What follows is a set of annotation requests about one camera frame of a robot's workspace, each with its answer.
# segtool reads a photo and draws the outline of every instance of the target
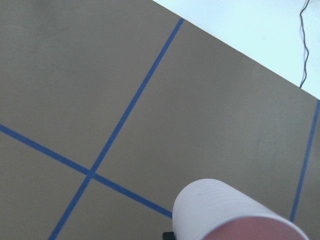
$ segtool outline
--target blue tape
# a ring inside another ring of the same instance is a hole
[[[148,208],[151,208],[152,210],[172,219],[172,213],[170,211],[168,211],[167,209],[153,203],[152,201],[149,201],[148,199],[145,199],[142,196],[139,196],[138,194],[135,194],[134,192],[116,184],[113,181],[110,181],[106,178],[104,178],[103,176],[100,176],[98,174],[95,174],[93,176],[93,179],[97,180],[98,182],[108,186],[109,188],[112,188],[113,190],[116,190],[117,192],[147,206]]]
[[[137,103],[139,97],[141,96],[142,92],[144,91],[144,89],[145,89],[146,85],[148,84],[150,78],[152,77],[152,75],[154,74],[155,70],[157,69],[157,66],[159,65],[160,61],[162,60],[163,56],[165,55],[167,49],[169,48],[171,42],[175,38],[175,36],[176,36],[177,32],[179,31],[179,29],[180,29],[180,27],[181,27],[183,22],[184,22],[184,19],[180,18],[180,20],[178,21],[177,25],[175,26],[175,28],[173,29],[172,33],[170,34],[168,40],[164,44],[162,50],[160,51],[159,55],[155,59],[155,61],[154,61],[153,65],[151,66],[149,72],[147,73],[146,77],[144,78],[143,82],[141,83],[140,87],[138,88],[137,92],[135,93],[133,99],[131,100],[130,104],[128,105],[128,107],[126,108],[125,112],[123,113],[120,121],[118,122],[118,124],[116,125],[115,129],[113,130],[110,138],[108,139],[108,141],[104,145],[104,147],[101,150],[99,156],[97,157],[96,161],[94,162],[92,168],[88,172],[87,177],[85,178],[85,180],[81,184],[80,188],[78,189],[78,191],[74,195],[73,199],[69,203],[67,209],[65,210],[65,212],[62,215],[62,217],[60,218],[58,224],[55,226],[53,232],[51,233],[51,235],[49,237],[49,240],[55,240],[57,238],[57,236],[60,233],[61,229],[63,228],[64,224],[68,220],[71,212],[73,211],[73,209],[77,205],[79,199],[81,198],[82,194],[86,190],[90,180],[94,176],[95,172],[97,171],[98,167],[102,163],[102,161],[105,158],[105,156],[107,155],[110,147],[112,146],[113,142],[115,141],[115,139],[116,139],[118,133],[120,132],[121,128],[125,124],[129,114],[131,113],[132,109],[134,108],[135,104]]]
[[[317,101],[315,111],[314,111],[310,135],[309,135],[308,143],[306,146],[304,161],[303,161],[303,165],[302,165],[302,169],[301,169],[301,173],[300,173],[300,179],[299,179],[299,183],[298,183],[298,186],[296,189],[295,198],[294,198],[294,202],[293,202],[293,206],[292,206],[292,211],[291,211],[291,216],[290,216],[291,222],[295,221],[295,217],[296,217],[296,213],[297,213],[297,209],[298,209],[298,204],[299,204],[299,200],[300,200],[300,195],[301,195],[302,187],[304,184],[304,179],[306,176],[311,147],[312,147],[312,143],[313,143],[313,140],[315,137],[315,131],[316,131],[317,121],[318,121],[318,117],[319,117],[319,110],[320,110],[320,100]]]
[[[22,136],[21,134],[17,133],[16,131],[11,130],[10,128],[3,126],[2,124],[0,124],[0,132],[3,132],[4,134],[12,137],[13,139],[16,139],[18,141],[20,141],[23,144],[28,145],[29,147],[55,159],[58,160],[60,163],[69,166],[70,168],[73,168],[74,170],[77,170],[80,173],[83,173],[85,175],[88,174],[89,170],[86,169],[85,167],[75,163],[74,161],[71,161],[69,159],[67,159],[64,156],[61,156],[60,154],[40,145],[39,143],[36,143],[35,141],[32,141],[31,139]]]

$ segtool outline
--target thin wire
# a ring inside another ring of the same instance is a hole
[[[306,51],[306,58],[304,60],[304,67],[303,67],[303,78],[300,83],[300,88],[302,88],[302,85],[305,83],[305,81],[307,79],[307,61],[309,58],[309,49],[307,48],[307,44],[306,44],[306,33],[305,33],[304,19],[302,18],[302,13],[307,8],[309,2],[310,2],[310,0],[308,0],[306,2],[306,5],[304,6],[304,8],[300,12],[300,21],[301,21],[301,27],[302,27],[302,33],[303,33],[303,45],[304,45],[304,49]]]

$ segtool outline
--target white cup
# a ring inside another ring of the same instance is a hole
[[[176,240],[309,240],[292,222],[214,179],[179,193],[172,222]]]

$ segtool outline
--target black object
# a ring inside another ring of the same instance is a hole
[[[162,240],[176,240],[174,232],[173,231],[164,232],[162,235]]]

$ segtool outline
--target black cable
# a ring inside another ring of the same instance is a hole
[[[300,12],[300,21],[301,21],[301,27],[302,27],[302,33],[303,33],[303,44],[304,44],[304,50],[306,51],[306,58],[304,60],[304,68],[303,68],[303,78],[302,78],[302,82],[300,83],[300,88],[302,88],[302,85],[305,83],[307,79],[307,61],[309,58],[309,49],[307,48],[307,44],[306,44],[306,33],[305,33],[304,19],[302,18],[302,13],[307,8],[309,2],[310,0],[306,2],[306,5]]]

